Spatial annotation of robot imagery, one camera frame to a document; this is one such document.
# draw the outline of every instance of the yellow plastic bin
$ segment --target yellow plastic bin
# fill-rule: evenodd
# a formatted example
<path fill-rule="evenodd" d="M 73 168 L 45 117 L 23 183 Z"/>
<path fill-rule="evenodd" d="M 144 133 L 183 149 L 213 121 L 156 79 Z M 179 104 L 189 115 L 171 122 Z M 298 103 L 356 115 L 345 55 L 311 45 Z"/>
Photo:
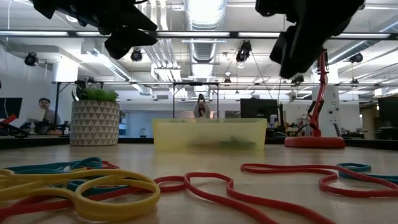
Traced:
<path fill-rule="evenodd" d="M 154 119 L 156 151 L 264 150 L 266 119 Z"/>

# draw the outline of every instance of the wooden table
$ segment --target wooden table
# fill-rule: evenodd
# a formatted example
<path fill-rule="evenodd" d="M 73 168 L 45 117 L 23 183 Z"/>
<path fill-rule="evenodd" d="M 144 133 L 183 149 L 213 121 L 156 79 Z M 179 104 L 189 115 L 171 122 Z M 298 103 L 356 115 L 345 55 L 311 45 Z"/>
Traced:
<path fill-rule="evenodd" d="M 337 223 L 398 223 L 395 214 L 398 198 L 348 198 L 321 192 L 318 174 L 247 174 L 239 170 L 242 163 L 258 162 L 279 165 L 331 164 L 357 162 L 371 164 L 375 174 L 397 175 L 398 153 L 347 147 L 345 150 L 287 149 L 266 145 L 264 152 L 154 152 L 153 145 L 119 144 L 112 147 L 50 146 L 0 152 L 0 167 L 62 162 L 98 156 L 121 166 L 160 177 L 184 175 L 190 171 L 219 172 L 235 180 L 235 189 L 245 194 L 297 203 L 311 208 Z M 193 179 L 202 190 L 226 195 L 225 184 L 215 179 Z M 339 179 L 334 186 L 347 189 L 383 189 L 378 185 Z M 133 200 L 136 196 L 114 199 Z M 281 223 L 311 223 L 305 218 L 271 208 L 257 207 Z M 5 221 L 9 224 L 91 223 L 77 217 L 73 210 L 19 215 Z M 122 223 L 156 224 L 243 224 L 257 223 L 251 217 L 188 192 L 164 194 L 150 215 Z"/>

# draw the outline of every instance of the geometric patterned planter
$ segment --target geometric patterned planter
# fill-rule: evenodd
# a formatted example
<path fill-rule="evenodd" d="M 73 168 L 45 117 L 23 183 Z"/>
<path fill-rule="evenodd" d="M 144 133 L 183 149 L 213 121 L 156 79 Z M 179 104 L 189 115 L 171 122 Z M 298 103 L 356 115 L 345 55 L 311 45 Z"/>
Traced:
<path fill-rule="evenodd" d="M 72 104 L 70 145 L 113 146 L 119 140 L 119 105 L 108 101 L 80 100 Z"/>

